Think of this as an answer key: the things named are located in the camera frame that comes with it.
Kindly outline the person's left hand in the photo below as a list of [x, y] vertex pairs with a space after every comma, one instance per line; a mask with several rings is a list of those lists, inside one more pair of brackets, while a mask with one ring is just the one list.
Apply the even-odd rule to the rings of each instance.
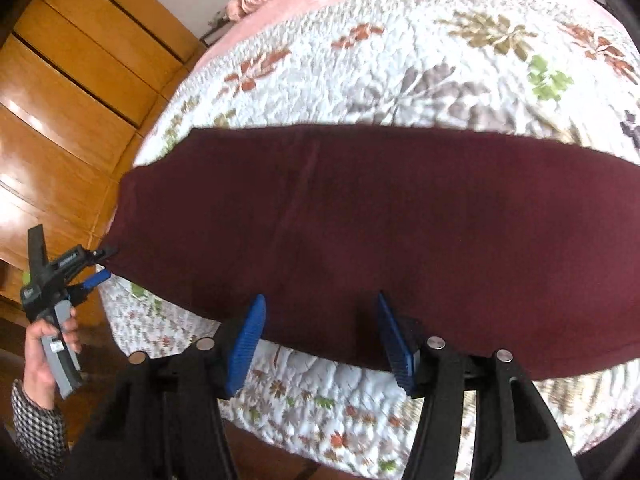
[[[82, 345], [79, 338], [79, 324], [75, 308], [70, 309], [70, 318], [62, 325], [63, 338], [75, 353], [80, 353]], [[44, 410], [55, 409], [56, 382], [42, 348], [44, 336], [56, 336], [58, 329], [43, 318], [30, 324], [25, 333], [25, 366], [23, 391], [29, 400]]]

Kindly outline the checkered left sleeve forearm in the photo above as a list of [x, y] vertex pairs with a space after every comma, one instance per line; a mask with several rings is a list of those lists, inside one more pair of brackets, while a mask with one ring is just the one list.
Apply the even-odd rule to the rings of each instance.
[[11, 403], [18, 450], [40, 479], [58, 478], [70, 452], [61, 411], [40, 408], [19, 379], [13, 382]]

